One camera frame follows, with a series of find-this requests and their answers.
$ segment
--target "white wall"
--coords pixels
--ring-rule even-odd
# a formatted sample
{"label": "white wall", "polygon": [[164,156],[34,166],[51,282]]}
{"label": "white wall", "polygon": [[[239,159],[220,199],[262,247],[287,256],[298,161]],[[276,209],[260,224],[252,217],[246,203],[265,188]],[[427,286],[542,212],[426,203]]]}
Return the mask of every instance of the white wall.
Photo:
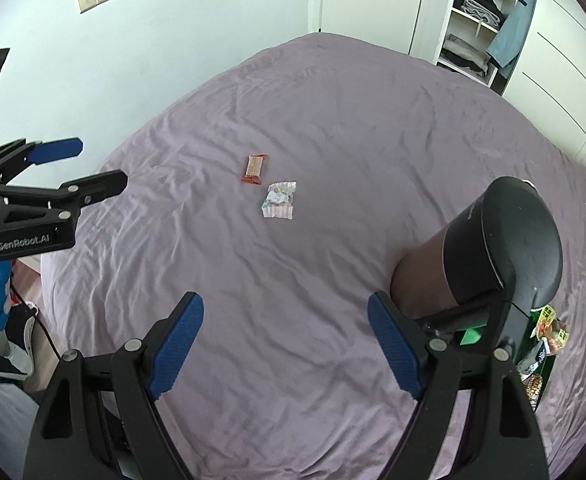
{"label": "white wall", "polygon": [[80,137],[76,159],[12,182],[92,173],[144,123],[215,74],[306,34],[309,0],[0,0],[0,144]]}

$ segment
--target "shoe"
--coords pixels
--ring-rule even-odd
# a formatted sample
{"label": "shoe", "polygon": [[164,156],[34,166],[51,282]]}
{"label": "shoe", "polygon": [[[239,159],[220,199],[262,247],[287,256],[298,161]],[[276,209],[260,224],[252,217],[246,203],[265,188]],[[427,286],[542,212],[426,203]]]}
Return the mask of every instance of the shoe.
{"label": "shoe", "polygon": [[18,303],[10,308],[9,318],[0,333],[0,380],[25,381],[35,370],[31,338],[39,309],[34,303]]}

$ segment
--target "bed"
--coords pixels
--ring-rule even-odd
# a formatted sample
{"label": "bed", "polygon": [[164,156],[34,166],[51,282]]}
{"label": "bed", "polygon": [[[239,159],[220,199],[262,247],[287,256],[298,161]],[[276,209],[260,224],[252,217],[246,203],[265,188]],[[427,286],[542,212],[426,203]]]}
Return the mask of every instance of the bed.
{"label": "bed", "polygon": [[[267,153],[264,186],[240,182]],[[403,54],[310,34],[196,89],[122,144],[121,196],[42,258],[44,316],[111,352],[188,290],[204,324],[160,414],[197,478],[375,479],[414,409],[366,320],[393,269],[496,177],[531,180],[564,248],[569,323],[538,421],[557,478],[586,444],[586,169],[489,89]],[[292,220],[266,185],[295,180]],[[433,478],[456,451],[458,396]]]}

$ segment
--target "red snack wrapper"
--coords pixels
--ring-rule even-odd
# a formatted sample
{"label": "red snack wrapper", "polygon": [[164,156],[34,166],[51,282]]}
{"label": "red snack wrapper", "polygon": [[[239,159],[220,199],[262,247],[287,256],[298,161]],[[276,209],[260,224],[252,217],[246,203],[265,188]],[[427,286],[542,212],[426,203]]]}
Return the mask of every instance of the red snack wrapper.
{"label": "red snack wrapper", "polygon": [[242,182],[261,186],[260,172],[262,171],[262,164],[267,158],[268,155],[251,155],[249,157],[248,167],[246,168],[246,174],[242,177]]}

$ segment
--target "white shelf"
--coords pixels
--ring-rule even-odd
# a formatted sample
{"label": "white shelf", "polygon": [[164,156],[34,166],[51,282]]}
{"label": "white shelf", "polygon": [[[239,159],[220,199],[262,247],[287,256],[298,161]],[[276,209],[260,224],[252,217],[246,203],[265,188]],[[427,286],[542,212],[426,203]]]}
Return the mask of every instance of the white shelf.
{"label": "white shelf", "polygon": [[472,22],[479,23],[482,27],[487,28],[488,30],[490,30],[491,32],[493,32],[495,34],[497,34],[499,32],[496,28],[491,27],[488,23],[484,23],[483,21],[478,20],[474,16],[471,16],[470,14],[466,14],[463,10],[455,9],[455,7],[452,7],[451,10],[453,12],[456,12],[460,16],[464,16],[465,18],[467,18],[468,20],[471,20]]}
{"label": "white shelf", "polygon": [[443,54],[441,56],[439,56],[438,63],[442,64],[444,66],[447,66],[447,67],[455,70],[456,72],[459,72],[462,75],[465,75],[466,77],[468,77],[474,81],[477,81],[480,85],[484,85],[484,86],[489,85],[486,78],[480,76],[479,74],[476,74],[475,72],[473,72],[470,69],[467,69],[467,68],[464,68],[461,66],[457,66],[452,61],[447,60]]}

